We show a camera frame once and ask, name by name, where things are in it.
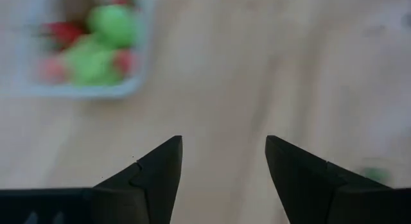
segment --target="clear plastic container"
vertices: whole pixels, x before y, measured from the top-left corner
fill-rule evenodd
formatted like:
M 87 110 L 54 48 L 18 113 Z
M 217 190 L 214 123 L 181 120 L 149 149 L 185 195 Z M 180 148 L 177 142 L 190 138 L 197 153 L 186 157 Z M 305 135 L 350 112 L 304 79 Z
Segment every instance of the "clear plastic container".
M 141 45 L 135 47 L 138 61 L 133 66 L 134 74 L 121 84 L 115 86 L 84 86 L 76 87 L 69 83 L 48 85 L 35 79 L 35 71 L 39 70 L 40 61 L 49 55 L 46 50 L 46 38 L 39 37 L 41 24 L 61 21 L 55 11 L 56 0 L 26 0 L 26 11 L 21 13 L 21 23 L 18 24 L 23 35 L 17 40 L 17 68 L 13 74 L 13 95 L 21 96 L 57 96 L 69 98 L 123 98 L 136 92 L 144 83 L 148 73 L 150 34 L 153 21 L 155 0 L 140 0 L 141 10 L 137 11 L 139 20 L 143 23 L 143 38 Z

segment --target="red object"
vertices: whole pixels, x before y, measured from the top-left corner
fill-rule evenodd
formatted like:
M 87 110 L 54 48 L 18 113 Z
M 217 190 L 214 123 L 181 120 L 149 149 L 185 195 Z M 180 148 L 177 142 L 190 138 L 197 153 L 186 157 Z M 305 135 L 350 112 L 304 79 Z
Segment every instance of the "red object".
M 40 77 L 42 81 L 51 84 L 65 83 L 68 80 L 67 69 L 60 55 L 44 60 L 40 69 Z
M 113 0 L 114 4 L 118 5 L 130 5 L 132 0 Z
M 114 59 L 114 65 L 124 77 L 130 75 L 132 65 L 135 63 L 136 58 L 134 58 L 133 52 L 127 49 L 118 51 Z
M 46 25 L 48 30 L 64 47 L 72 43 L 85 34 L 85 32 L 70 22 L 53 22 Z

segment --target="light wood surface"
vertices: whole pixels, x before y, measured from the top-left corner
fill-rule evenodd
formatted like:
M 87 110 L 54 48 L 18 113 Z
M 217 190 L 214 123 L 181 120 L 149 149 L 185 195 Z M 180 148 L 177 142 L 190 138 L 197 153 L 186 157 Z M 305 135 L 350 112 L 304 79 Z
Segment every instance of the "light wood surface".
M 21 1 L 0 0 L 3 72 L 20 35 L 3 15 Z M 182 135 L 172 223 L 286 223 L 267 134 L 411 185 L 408 9 L 408 0 L 158 0 L 139 93 L 0 99 L 0 187 L 92 186 Z

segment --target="green plastic piece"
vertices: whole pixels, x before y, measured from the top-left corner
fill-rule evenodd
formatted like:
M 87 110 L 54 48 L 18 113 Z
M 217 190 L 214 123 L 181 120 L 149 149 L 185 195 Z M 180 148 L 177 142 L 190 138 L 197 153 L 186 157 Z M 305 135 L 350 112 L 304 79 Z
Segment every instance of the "green plastic piece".
M 361 170 L 360 174 L 381 184 L 388 183 L 390 178 L 389 171 L 383 168 L 365 167 Z
M 95 8 L 89 17 L 89 27 L 99 39 L 113 48 L 130 47 L 139 40 L 140 23 L 126 6 L 108 5 Z
M 100 51 L 82 62 L 75 70 L 75 85 L 115 85 L 121 81 L 121 75 L 113 65 L 114 52 Z
M 71 83 L 77 86 L 119 84 L 122 77 L 113 64 L 115 54 L 115 49 L 102 45 L 95 36 L 79 40 L 64 53 L 65 63 L 71 70 Z

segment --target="red plastic piece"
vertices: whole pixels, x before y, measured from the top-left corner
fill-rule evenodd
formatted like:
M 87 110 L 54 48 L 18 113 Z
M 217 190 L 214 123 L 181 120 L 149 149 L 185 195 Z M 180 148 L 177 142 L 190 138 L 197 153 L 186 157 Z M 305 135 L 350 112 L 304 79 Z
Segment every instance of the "red plastic piece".
M 62 43 L 64 47 L 72 43 L 85 34 L 85 32 L 70 22 L 53 22 L 46 25 L 51 34 Z
M 130 5 L 132 0 L 113 0 L 113 3 L 118 5 Z
M 131 50 L 120 50 L 114 59 L 114 65 L 120 70 L 121 74 L 126 77 L 131 73 L 132 66 L 136 63 L 136 58 Z
M 59 55 L 45 59 L 41 68 L 40 77 L 46 83 L 58 84 L 68 80 L 67 69 Z

